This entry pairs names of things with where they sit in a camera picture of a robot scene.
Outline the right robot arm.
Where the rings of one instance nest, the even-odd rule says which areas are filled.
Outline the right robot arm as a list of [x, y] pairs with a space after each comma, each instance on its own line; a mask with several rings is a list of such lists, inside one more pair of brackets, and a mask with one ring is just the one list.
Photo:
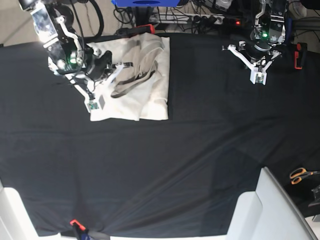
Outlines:
[[105, 22], [98, 3], [90, 1], [99, 20], [98, 32], [84, 37], [73, 27], [79, 22], [74, 0], [21, 0], [20, 8], [29, 12], [34, 30], [48, 53], [48, 67], [58, 76], [67, 78], [70, 84], [85, 87], [110, 76], [116, 70], [112, 52], [95, 53], [89, 43], [98, 40]]

